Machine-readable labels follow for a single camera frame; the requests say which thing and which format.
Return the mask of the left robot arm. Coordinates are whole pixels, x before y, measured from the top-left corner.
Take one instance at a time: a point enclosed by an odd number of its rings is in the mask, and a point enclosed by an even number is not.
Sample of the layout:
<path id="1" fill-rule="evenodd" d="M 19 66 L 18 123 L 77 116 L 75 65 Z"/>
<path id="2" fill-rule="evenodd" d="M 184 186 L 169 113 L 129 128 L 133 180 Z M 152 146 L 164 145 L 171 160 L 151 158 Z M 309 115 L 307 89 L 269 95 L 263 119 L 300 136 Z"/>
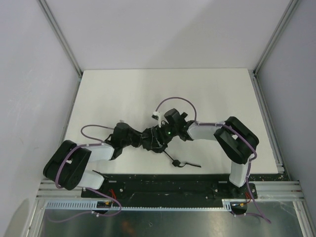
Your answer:
<path id="1" fill-rule="evenodd" d="M 142 143 L 151 140 L 151 132 L 145 129 L 139 132 L 124 122 L 119 122 L 105 140 L 93 144 L 81 144 L 65 140 L 48 161 L 43 175 L 55 182 L 57 188 L 72 190 L 75 187 L 99 189 L 104 176 L 96 171 L 86 170 L 89 162 L 115 160 L 125 147 L 138 148 Z"/>

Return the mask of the black folding umbrella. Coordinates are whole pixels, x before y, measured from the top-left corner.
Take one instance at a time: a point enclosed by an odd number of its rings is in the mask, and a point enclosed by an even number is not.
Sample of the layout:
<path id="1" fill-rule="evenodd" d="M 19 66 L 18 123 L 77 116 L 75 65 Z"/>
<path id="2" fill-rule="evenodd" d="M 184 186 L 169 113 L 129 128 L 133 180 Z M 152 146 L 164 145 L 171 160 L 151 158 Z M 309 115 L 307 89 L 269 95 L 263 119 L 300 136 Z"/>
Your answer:
<path id="1" fill-rule="evenodd" d="M 193 139 L 188 135 L 187 131 L 185 130 L 185 127 L 177 128 L 175 126 L 172 126 L 172 128 L 173 128 L 174 137 L 179 137 L 182 141 L 193 141 Z M 147 151 L 153 151 L 154 153 L 157 153 L 157 154 L 165 153 L 171 159 L 172 165 L 177 168 L 183 168 L 186 165 L 201 168 L 201 165 L 193 164 L 189 162 L 182 163 L 178 159 L 172 158 L 171 155 L 169 155 L 166 151 L 166 149 L 168 148 L 168 144 L 162 145 L 162 146 L 159 145 L 153 137 L 152 127 L 150 127 L 149 129 L 151 132 L 151 148 Z"/>

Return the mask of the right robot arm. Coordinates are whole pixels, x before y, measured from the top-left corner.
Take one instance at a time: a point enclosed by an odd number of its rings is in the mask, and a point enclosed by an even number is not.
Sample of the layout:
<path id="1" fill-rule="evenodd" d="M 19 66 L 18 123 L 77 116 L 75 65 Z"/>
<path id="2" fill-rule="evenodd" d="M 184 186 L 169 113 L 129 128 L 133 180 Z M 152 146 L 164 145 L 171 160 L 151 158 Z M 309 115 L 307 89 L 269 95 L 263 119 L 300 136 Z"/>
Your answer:
<path id="1" fill-rule="evenodd" d="M 250 163 L 257 157 L 258 137 L 236 117 L 211 123 L 186 121 L 186 116 L 186 113 L 180 114 L 176 109 L 171 109 L 164 114 L 164 122 L 160 112 L 153 112 L 152 118 L 158 121 L 157 131 L 153 132 L 158 148 L 165 149 L 174 137 L 183 141 L 216 141 L 231 160 L 229 183 L 237 188 L 243 187 L 249 177 Z"/>

